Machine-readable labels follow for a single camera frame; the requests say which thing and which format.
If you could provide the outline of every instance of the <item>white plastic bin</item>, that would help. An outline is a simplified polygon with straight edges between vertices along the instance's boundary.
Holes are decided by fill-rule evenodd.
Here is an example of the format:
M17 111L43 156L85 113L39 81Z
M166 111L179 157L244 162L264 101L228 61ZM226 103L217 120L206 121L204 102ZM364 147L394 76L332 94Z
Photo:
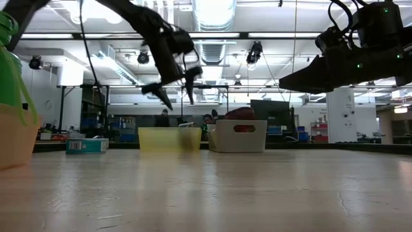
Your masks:
M254 126L253 132L236 132L235 126ZM209 149L221 153L264 152L267 121L218 120L216 128L208 132Z

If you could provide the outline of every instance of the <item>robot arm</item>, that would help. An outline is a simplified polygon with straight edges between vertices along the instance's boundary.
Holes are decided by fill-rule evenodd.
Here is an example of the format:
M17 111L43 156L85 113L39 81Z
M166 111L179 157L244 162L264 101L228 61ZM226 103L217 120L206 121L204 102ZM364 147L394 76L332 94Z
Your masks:
M144 38L145 44L150 47L162 81L143 87L143 93L151 92L155 94L170 109L172 106L169 98L162 90L163 85L185 78L187 91L192 93L191 88L194 78L202 73L201 68L197 66L183 72L173 57L174 54L187 54L194 51L194 43L189 33L181 28L174 30L158 13L146 7L136 6L130 0L96 1L123 17ZM9 51L13 51L16 47L34 13L48 2L49 0L9 0L7 2L3 11L10 14L19 24L19 32L12 37L7 47Z

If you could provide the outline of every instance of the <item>green bottle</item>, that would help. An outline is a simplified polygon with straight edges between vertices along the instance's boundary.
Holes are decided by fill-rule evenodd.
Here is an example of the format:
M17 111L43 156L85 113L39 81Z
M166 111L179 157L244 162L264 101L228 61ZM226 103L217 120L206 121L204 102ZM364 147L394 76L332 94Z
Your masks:
M10 43L12 35L18 31L19 25L13 17L0 11L0 104L18 108L21 122L26 125L21 101L22 93L33 114L33 123L37 124L36 109L21 77L21 61L5 47Z

